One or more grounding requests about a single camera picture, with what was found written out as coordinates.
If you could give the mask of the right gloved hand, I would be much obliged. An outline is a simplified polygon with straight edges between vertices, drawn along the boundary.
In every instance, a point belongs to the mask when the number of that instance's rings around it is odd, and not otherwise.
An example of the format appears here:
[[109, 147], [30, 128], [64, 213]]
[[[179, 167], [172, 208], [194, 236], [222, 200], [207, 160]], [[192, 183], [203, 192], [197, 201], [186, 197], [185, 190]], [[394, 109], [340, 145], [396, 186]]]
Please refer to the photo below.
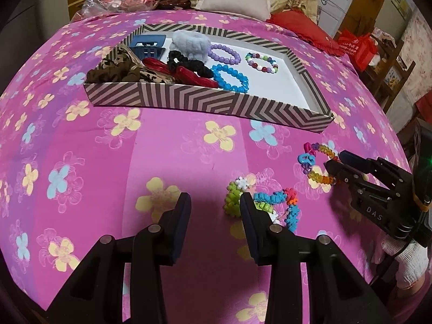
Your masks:
[[406, 245], [403, 241], [395, 240], [386, 235], [381, 242], [383, 251], [394, 256], [399, 267], [395, 275], [397, 287], [401, 290], [411, 288], [425, 275], [428, 269], [428, 249], [416, 241]]

